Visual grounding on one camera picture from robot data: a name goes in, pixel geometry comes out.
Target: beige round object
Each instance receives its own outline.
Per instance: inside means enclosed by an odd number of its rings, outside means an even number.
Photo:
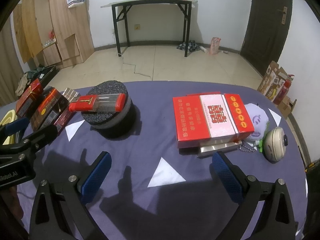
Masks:
[[[264,141],[266,158],[271,162],[278,162],[284,157],[288,138],[281,127],[276,127],[268,132]]]

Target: fire extinguisher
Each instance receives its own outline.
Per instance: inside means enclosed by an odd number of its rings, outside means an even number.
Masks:
[[[293,80],[294,75],[289,75],[288,79],[285,81],[281,91],[278,93],[278,95],[276,96],[275,100],[273,100],[273,102],[276,105],[279,105],[280,102],[282,101],[282,99],[284,99],[284,97],[287,95],[289,88],[292,84],[292,80]]]

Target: cardboard box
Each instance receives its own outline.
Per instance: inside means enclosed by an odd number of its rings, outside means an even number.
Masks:
[[[297,100],[294,103],[290,102],[290,98],[285,96],[284,99],[280,102],[277,108],[280,110],[281,114],[285,119],[288,118],[288,115],[293,111],[294,106],[296,105]]]
[[[16,115],[20,118],[31,117],[39,105],[39,98],[43,92],[40,81],[33,81],[27,90],[22,94],[16,104]]]
[[[178,148],[235,142],[254,132],[239,95],[173,98]]]
[[[52,88],[30,119],[33,131],[53,123],[68,106],[68,100],[58,90]]]
[[[285,70],[282,67],[279,68],[279,65],[272,61],[257,90],[273,102],[287,78],[288,74]]]
[[[76,102],[81,96],[78,92],[66,88],[62,95],[68,100],[69,103]],[[58,135],[62,132],[63,128],[68,124],[70,119],[75,115],[76,112],[70,112],[69,107],[62,112],[58,119],[54,122],[54,125],[57,127]]]

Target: table top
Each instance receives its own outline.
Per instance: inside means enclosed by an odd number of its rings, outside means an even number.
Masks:
[[[24,210],[23,224],[28,230],[34,196],[42,179],[49,182],[66,180],[92,164],[100,152],[108,151],[112,156],[111,170],[87,208],[110,240],[215,239],[238,205],[230,200],[218,176],[210,174],[210,157],[198,159],[196,155],[179,154],[172,97],[211,91],[236,93],[245,104],[258,103],[266,111],[270,129],[276,127],[276,123],[268,109],[280,116],[281,113],[267,98],[247,87],[165,81],[128,82],[125,85],[138,113],[133,129],[121,138],[108,140],[83,122],[70,141],[64,129],[53,143],[37,153],[36,178],[18,186]],[[89,89],[77,91],[85,95]],[[82,120],[81,114],[77,113],[69,125]],[[307,209],[304,166],[284,118],[279,126],[284,129],[289,145],[285,157],[278,163],[269,163],[257,151],[235,150],[226,156],[246,175],[252,174],[260,181],[284,179],[295,221],[301,229]],[[165,185],[169,183],[166,176],[173,176],[169,178],[173,182],[182,182]],[[162,185],[148,187],[150,184]],[[263,202],[259,202],[243,239],[251,235],[262,205]]]
[[[180,4],[187,4],[187,3],[198,3],[197,0],[126,0],[121,2],[112,2],[108,3],[107,5],[101,6],[101,8],[111,7],[114,6],[128,6],[128,5],[138,5],[138,4],[148,4],[148,3],[180,3]]]

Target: foam pad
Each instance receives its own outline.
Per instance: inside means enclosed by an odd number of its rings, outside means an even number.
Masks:
[[[124,109],[121,112],[82,112],[84,120],[107,138],[119,137],[131,129],[136,119],[135,106],[125,85],[115,80],[103,82],[87,93],[87,95],[118,93],[126,95]]]
[[[97,163],[86,181],[81,186],[81,202],[85,205],[92,202],[101,184],[106,178],[111,168],[111,155],[105,153],[102,159]]]
[[[242,186],[218,153],[215,153],[212,156],[212,166],[228,192],[231,200],[235,203],[241,204],[244,199]]]

